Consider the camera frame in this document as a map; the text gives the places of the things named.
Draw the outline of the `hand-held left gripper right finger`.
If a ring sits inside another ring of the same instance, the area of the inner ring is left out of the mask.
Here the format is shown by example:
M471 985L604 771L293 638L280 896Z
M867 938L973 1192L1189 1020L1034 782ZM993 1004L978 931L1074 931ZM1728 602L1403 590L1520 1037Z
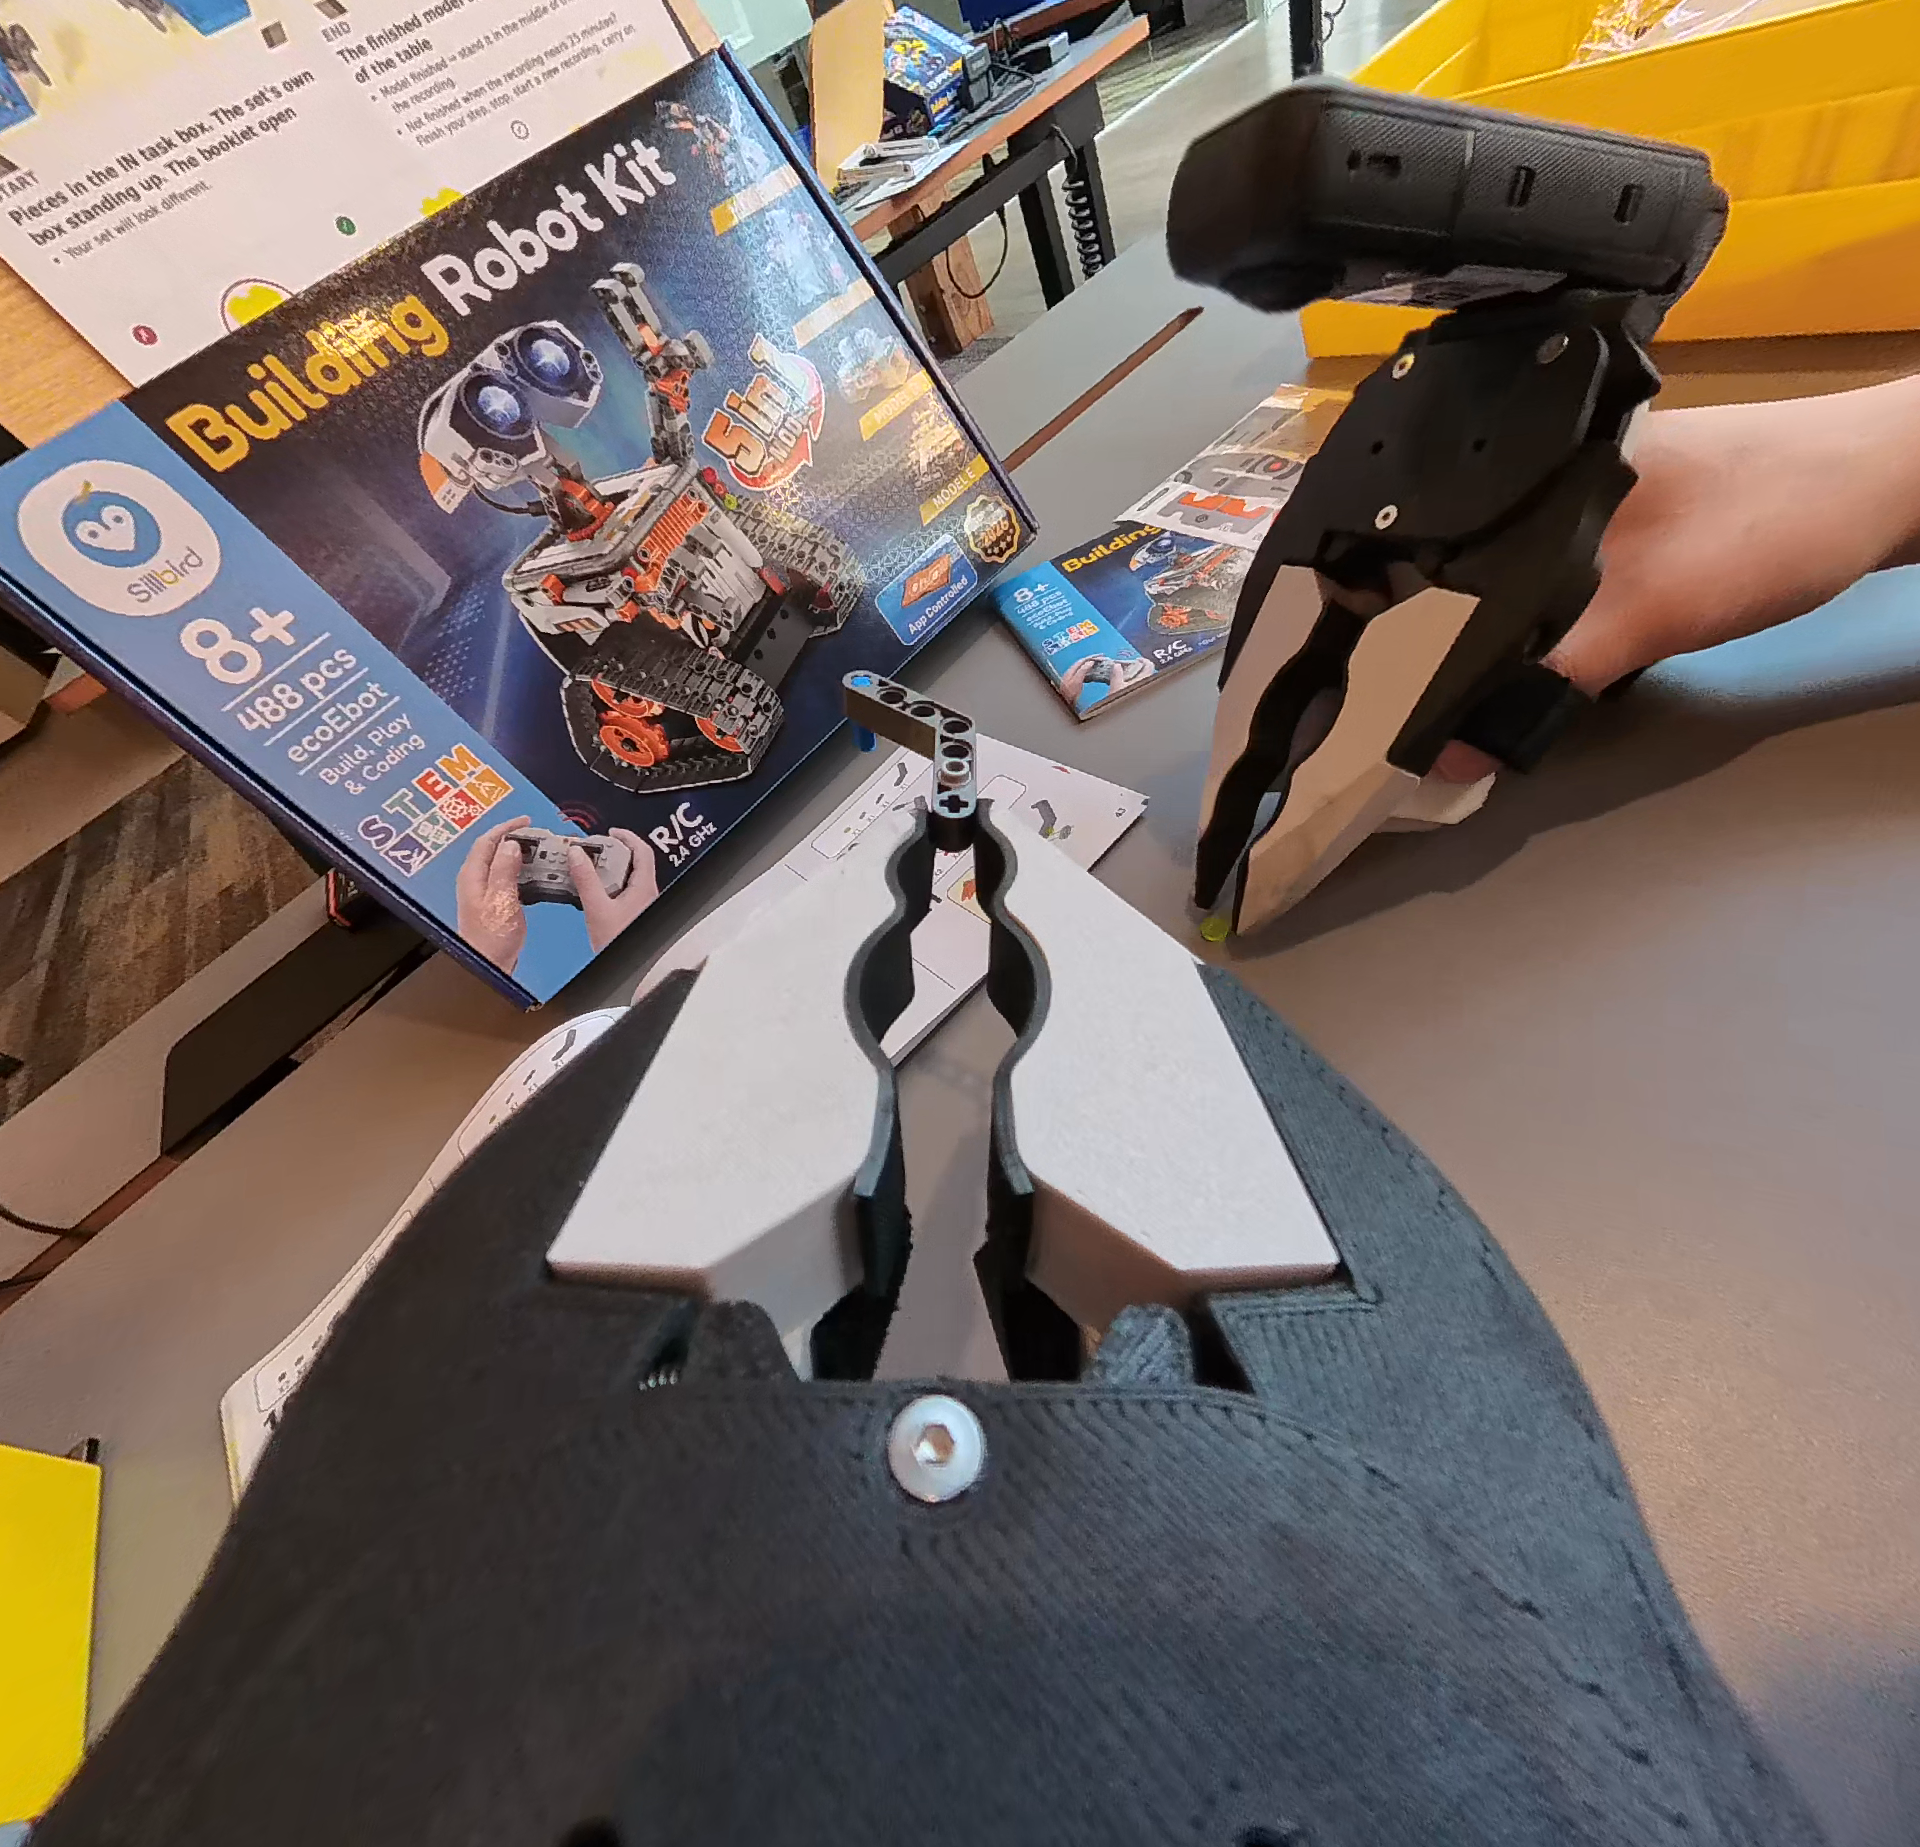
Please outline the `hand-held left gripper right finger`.
M1330 1282L1339 1258L1212 977L1056 845L979 809L993 1088L978 1252L1002 1359L1079 1359L1126 1307Z

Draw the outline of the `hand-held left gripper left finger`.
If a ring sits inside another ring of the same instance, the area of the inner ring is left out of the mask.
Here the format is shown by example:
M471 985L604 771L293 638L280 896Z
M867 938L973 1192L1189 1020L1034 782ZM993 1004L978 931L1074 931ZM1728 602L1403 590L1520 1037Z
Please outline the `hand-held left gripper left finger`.
M556 1274L763 1307L815 1376L873 1376L911 1252L898 1075L914 994L920 812L697 972L547 1259Z

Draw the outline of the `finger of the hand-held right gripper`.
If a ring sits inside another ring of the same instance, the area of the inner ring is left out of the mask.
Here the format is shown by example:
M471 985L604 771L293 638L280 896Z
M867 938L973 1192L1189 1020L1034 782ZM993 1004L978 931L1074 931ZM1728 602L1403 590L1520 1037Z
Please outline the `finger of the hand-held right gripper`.
M1477 598L1422 586L1375 615L1344 607L1345 695L1330 731L1299 766L1306 809L1287 812L1280 845L1260 852L1275 868L1258 884L1280 887L1283 905L1270 914L1231 914L1237 933L1255 931L1299 905L1411 801L1433 763L1432 752L1393 757L1390 750L1471 620Z
M1348 680L1348 608L1311 567L1258 563L1224 656L1201 788L1193 902L1210 914L1270 914L1285 813L1306 809L1299 766L1330 731Z

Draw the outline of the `dark grey angled building beam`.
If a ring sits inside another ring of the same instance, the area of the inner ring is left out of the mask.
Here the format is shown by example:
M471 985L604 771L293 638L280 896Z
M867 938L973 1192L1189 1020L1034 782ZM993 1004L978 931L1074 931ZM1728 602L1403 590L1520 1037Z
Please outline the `dark grey angled building beam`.
M873 671L843 677L849 722L929 761L928 837L943 852L973 850L978 834L978 734L973 717Z

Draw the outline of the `person's right hand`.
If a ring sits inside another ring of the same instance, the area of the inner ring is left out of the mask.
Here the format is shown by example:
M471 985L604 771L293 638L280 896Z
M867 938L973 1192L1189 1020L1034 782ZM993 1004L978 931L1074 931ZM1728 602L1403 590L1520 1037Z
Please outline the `person's right hand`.
M1647 415L1601 583L1544 658L1596 695L1917 560L1917 380Z

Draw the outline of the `small blue booklet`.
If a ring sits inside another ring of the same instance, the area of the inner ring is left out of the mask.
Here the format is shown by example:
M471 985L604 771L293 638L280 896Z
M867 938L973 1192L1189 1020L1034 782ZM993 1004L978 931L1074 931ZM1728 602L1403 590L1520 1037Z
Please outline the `small blue booklet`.
M1218 654L1251 561L1250 547L1130 520L1055 560L1008 569L990 598L1085 719L1149 680Z

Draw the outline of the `sticker sheet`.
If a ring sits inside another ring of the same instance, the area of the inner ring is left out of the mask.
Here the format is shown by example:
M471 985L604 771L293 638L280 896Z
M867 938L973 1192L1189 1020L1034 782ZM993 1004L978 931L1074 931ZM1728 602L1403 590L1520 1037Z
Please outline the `sticker sheet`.
M1120 520L1197 540L1260 545L1350 398L1348 390L1272 387Z

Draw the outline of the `open instruction booklet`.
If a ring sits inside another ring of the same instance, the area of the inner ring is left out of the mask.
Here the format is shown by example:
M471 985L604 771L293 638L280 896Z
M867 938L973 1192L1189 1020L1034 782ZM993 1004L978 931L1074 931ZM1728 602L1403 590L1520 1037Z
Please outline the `open instruction booklet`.
M1143 816L1146 797L1133 788L1059 765L1041 755L986 736L981 794L1018 825L1056 845L1076 865L1100 862ZM829 869L867 837L875 823L894 809L926 803L929 761L894 755L849 794L819 827L798 840L774 865L666 946L643 977L636 994L651 992L673 971L695 971L708 955L760 912L795 894L803 881ZM986 912L978 902L973 865L959 857L938 858L933 872L933 908L913 938L914 994L882 1035L882 1049L899 1065L988 975L990 940ZM386 1248L420 1212L427 1200L489 1139L500 1125L582 1057L620 1018L624 1006L588 1012L541 1033L479 1094L458 1123L420 1182L408 1193L371 1247L349 1266L323 1300L277 1348L264 1353L220 1398L220 1429L228 1451L228 1480L240 1495L251 1478L280 1411L311 1360L323 1348L344 1307L373 1274Z

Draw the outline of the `wooden top table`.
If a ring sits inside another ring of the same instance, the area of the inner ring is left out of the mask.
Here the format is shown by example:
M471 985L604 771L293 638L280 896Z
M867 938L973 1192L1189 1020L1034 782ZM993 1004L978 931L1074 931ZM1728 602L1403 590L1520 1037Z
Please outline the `wooden top table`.
M1020 208L1046 305L1064 300L1076 273L1091 279L1117 256L1094 150L1106 123L1098 78L1144 39L1146 21L1117 18L1070 42L1023 95L923 150L909 180L879 187L873 203L849 210L861 241L884 240L875 251L877 270L911 296L922 337L938 355L993 327L988 282L952 270L949 254L1009 203Z

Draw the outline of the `blue toy box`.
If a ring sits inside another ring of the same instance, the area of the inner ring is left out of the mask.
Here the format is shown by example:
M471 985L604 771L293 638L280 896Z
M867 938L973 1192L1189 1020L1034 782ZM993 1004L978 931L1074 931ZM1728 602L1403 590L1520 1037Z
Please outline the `blue toy box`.
M973 84L986 68L969 36L898 7L884 18L880 135L943 133L973 110Z

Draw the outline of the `blue robot kit box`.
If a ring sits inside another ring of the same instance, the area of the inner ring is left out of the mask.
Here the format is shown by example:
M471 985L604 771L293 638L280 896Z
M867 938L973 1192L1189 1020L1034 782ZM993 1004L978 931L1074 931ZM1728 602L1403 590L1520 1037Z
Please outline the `blue robot kit box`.
M4 602L524 1006L1031 537L725 50L4 467Z

